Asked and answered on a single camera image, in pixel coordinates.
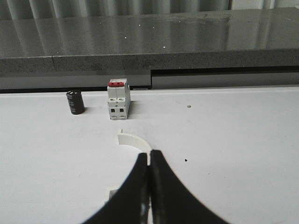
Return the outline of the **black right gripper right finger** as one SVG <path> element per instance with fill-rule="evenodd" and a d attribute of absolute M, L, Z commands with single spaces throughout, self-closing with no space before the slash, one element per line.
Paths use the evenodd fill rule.
<path fill-rule="evenodd" d="M 184 186 L 160 150 L 150 152 L 150 196 L 155 224 L 226 224 Z"/>

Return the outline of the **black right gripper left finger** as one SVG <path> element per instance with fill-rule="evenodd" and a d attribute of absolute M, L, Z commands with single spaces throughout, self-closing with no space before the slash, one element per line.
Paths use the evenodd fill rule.
<path fill-rule="evenodd" d="M 146 224 L 149 212 L 147 154 L 140 153 L 112 198 L 85 224 Z"/>

